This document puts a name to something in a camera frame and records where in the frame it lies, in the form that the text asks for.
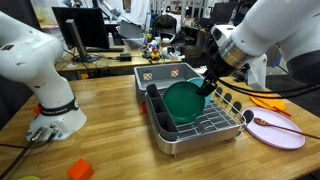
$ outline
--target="pink plate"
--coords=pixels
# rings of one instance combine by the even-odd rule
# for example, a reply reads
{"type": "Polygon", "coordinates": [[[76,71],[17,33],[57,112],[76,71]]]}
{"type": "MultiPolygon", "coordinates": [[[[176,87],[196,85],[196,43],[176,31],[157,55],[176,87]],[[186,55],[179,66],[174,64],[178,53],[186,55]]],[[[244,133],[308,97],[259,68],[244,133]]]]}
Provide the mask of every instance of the pink plate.
{"type": "MultiPolygon", "coordinates": [[[[268,123],[301,132],[301,129],[292,121],[274,111],[260,107],[251,107],[243,110],[243,112],[246,110],[251,110],[254,113],[254,117],[261,118],[268,123]]],[[[276,127],[260,126],[253,120],[247,125],[247,130],[260,141],[279,149],[298,149],[305,143],[305,136],[303,135],[276,127]]]]}

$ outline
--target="green bowl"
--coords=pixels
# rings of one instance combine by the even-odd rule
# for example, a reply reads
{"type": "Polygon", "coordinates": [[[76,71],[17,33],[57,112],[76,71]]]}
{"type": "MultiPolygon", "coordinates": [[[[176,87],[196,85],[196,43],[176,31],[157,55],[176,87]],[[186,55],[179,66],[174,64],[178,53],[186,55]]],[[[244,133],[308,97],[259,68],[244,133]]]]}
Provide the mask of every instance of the green bowl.
{"type": "Polygon", "coordinates": [[[199,87],[187,81],[172,84],[164,93],[163,100],[173,121],[189,123],[203,111],[205,97],[196,94],[199,87]]]}

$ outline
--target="orange toy block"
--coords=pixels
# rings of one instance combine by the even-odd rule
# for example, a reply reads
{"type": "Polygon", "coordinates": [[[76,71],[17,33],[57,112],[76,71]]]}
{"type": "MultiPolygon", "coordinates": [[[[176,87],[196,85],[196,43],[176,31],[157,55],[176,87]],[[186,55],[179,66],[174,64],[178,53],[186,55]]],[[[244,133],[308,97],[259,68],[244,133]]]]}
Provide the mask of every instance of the orange toy block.
{"type": "Polygon", "coordinates": [[[67,174],[72,180],[88,180],[93,173],[91,165],[83,159],[79,159],[67,170],[67,174]]]}

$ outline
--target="wooden table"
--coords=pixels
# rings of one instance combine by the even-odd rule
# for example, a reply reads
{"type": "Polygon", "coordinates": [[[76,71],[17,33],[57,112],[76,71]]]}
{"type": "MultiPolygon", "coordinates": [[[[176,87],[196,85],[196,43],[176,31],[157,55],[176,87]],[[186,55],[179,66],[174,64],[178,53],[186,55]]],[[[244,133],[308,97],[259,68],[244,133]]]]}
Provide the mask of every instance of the wooden table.
{"type": "MultiPolygon", "coordinates": [[[[67,71],[84,71],[87,69],[90,70],[99,70],[99,69],[112,69],[112,68],[128,68],[135,66],[145,66],[151,65],[148,59],[142,58],[142,52],[139,50],[125,50],[121,53],[130,53],[132,56],[132,61],[123,61],[111,60],[101,58],[95,62],[91,63],[80,63],[72,62],[72,55],[67,54],[59,63],[56,64],[55,68],[58,72],[67,72],[67,71]]],[[[120,55],[119,52],[110,52],[110,53],[90,53],[95,55],[102,55],[109,58],[115,58],[120,55]]],[[[164,63],[179,63],[181,60],[165,60],[164,63]]],[[[162,61],[152,61],[153,64],[162,64],[162,61]]]]}
{"type": "MultiPolygon", "coordinates": [[[[319,140],[306,138],[302,148],[288,151],[268,146],[246,131],[231,143],[218,142],[173,158],[157,147],[148,117],[141,113],[137,102],[134,76],[70,84],[87,115],[87,123],[66,140],[30,150],[8,179],[27,175],[44,180],[68,179],[67,169],[79,158],[92,165],[93,180],[294,179],[320,168],[319,140]]],[[[243,109],[255,106],[248,96],[224,88],[227,91],[234,100],[243,103],[243,109]]],[[[318,117],[287,100],[284,102],[294,123],[304,132],[320,135],[318,117]]],[[[27,143],[24,137],[36,105],[33,96],[0,131],[1,143],[27,143]]],[[[0,147],[1,173],[20,151],[0,147]]]]}

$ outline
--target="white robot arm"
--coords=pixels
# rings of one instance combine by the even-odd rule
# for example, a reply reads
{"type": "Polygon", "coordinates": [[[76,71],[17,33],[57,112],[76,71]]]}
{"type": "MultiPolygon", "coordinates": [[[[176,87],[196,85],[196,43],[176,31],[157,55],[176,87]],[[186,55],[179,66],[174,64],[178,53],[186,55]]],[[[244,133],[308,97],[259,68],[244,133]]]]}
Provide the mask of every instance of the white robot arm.
{"type": "Polygon", "coordinates": [[[41,112],[30,124],[27,139],[42,127],[47,140],[53,131],[62,140],[79,130],[86,116],[69,86],[55,70],[62,57],[59,39],[31,28],[0,11],[0,75],[26,84],[37,96],[41,112]]]}
{"type": "Polygon", "coordinates": [[[211,93],[220,77],[229,76],[274,44],[279,45],[295,81],[318,83],[319,13],[319,0],[258,0],[224,44],[209,48],[209,73],[197,93],[211,93]]]}

